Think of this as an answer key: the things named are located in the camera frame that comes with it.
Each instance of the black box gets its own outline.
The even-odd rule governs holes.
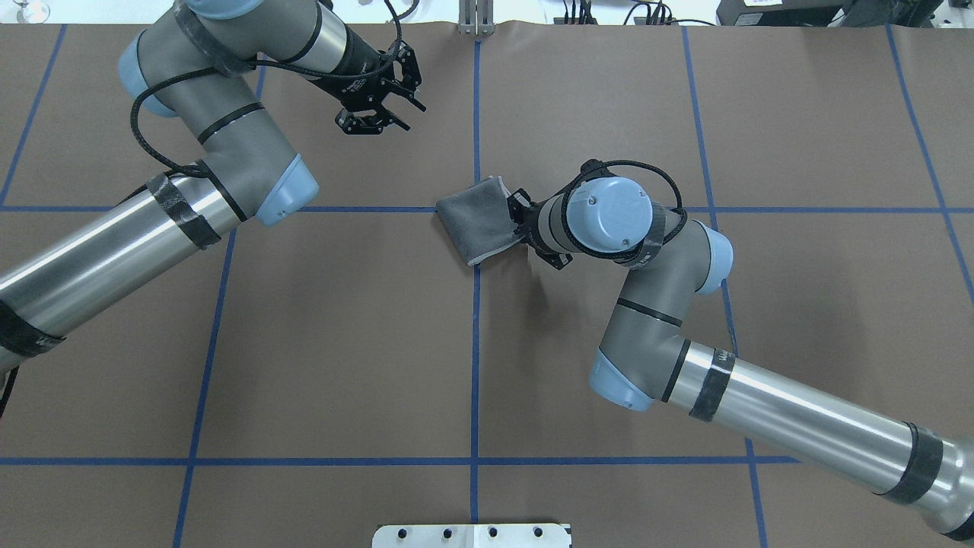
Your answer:
[[[721,0],[717,21],[736,26],[828,26],[843,6],[843,0],[781,0],[771,5],[772,1]]]

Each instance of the white bracket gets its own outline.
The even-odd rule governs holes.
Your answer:
[[[383,526],[372,548],[571,548],[568,524]]]
[[[460,0],[459,28],[469,36],[494,34],[494,0]]]

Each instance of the robotic arm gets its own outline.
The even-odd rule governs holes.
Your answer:
[[[319,0],[179,0],[141,32],[119,59],[119,74],[135,98],[136,139],[171,169],[0,275],[0,374],[53,349],[241,222],[256,216],[273,225],[318,194],[301,155],[241,77],[257,65],[299,72],[338,98],[344,108],[336,123],[347,134],[379,134],[390,124],[408,130],[383,100],[395,94],[425,110],[415,98],[419,65],[386,5],[397,31],[387,52],[366,44]],[[258,60],[259,52],[280,61]],[[152,149],[137,129],[143,104],[179,116],[206,156],[179,166]]]
[[[593,160],[544,202],[523,190],[508,199],[517,233],[556,268],[573,253],[630,268],[596,354],[592,389],[634,411],[661,400],[778,446],[916,508],[934,530],[974,546],[974,439],[942,438],[682,337],[692,295],[719,289],[730,273],[731,243],[686,222],[679,194],[678,208],[667,211],[606,169],[618,164],[635,165]]]

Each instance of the white plate with holes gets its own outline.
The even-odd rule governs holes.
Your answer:
[[[571,548],[568,524],[382,526],[372,548]]]

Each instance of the light blue joint cap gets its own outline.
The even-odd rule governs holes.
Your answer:
[[[186,0],[190,10],[210,20],[231,20],[249,14],[264,0]]]
[[[568,200],[568,225],[586,247],[611,254],[643,241],[653,223],[653,202],[638,182],[621,176],[593,179]]]
[[[305,207],[315,196],[318,196],[318,182],[298,154],[257,209],[256,217],[264,226],[274,226]]]
[[[125,91],[129,92],[129,96],[133,99],[149,89],[149,85],[145,83],[145,76],[142,75],[142,67],[138,64],[138,41],[142,38],[142,32],[138,33],[138,36],[131,41],[131,44],[125,48],[122,56],[119,57],[119,79],[122,80]],[[163,118],[174,118],[176,116],[176,113],[162,104],[156,96],[146,99],[142,106],[149,112]]]
[[[592,366],[592,373],[588,376],[588,385],[599,396],[633,411],[645,411],[653,403],[653,398],[636,388],[635,384],[612,365],[601,348],[595,356],[595,365]]]
[[[718,290],[721,287],[721,282],[731,274],[733,246],[727,236],[710,229],[700,221],[696,221],[696,223],[703,227],[703,232],[707,235],[707,242],[710,244],[710,271],[707,272],[707,279],[703,281],[703,285],[696,292],[711,294]]]

